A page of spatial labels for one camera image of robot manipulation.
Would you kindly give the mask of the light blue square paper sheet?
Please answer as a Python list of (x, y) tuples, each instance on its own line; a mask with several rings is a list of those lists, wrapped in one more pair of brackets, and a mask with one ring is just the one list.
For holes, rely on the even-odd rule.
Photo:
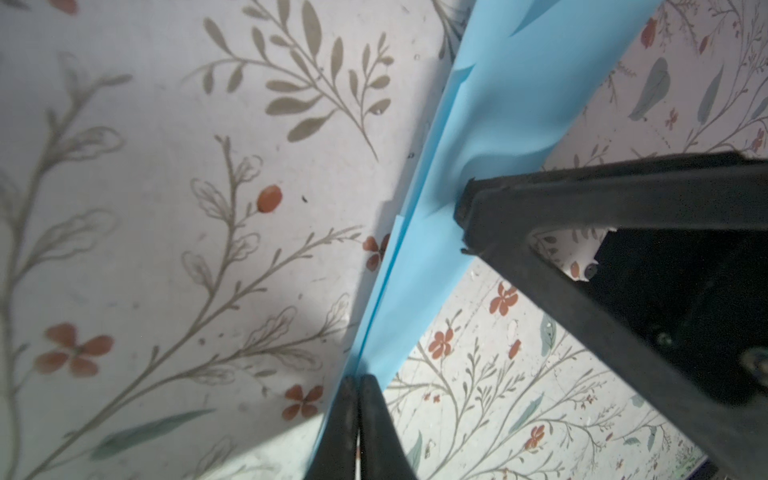
[(393, 379), (469, 267), (453, 218), (466, 182), (538, 170), (657, 7), (475, 3), (346, 374)]

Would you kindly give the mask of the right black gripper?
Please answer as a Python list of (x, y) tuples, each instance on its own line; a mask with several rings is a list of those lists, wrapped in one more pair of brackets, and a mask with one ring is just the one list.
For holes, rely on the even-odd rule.
[(767, 475), (767, 164), (682, 154), (471, 180), (463, 250), (741, 479)]

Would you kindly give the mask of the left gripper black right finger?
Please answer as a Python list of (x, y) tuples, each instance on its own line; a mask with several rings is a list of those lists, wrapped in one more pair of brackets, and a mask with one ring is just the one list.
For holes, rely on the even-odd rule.
[(363, 480), (416, 480), (392, 418), (373, 375), (359, 381), (361, 478)]

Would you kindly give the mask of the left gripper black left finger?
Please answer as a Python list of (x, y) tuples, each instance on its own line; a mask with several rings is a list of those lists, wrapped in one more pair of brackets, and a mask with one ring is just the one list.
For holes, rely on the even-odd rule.
[(345, 377), (328, 412), (324, 432), (305, 475), (306, 480), (352, 480), (356, 472), (358, 386)]

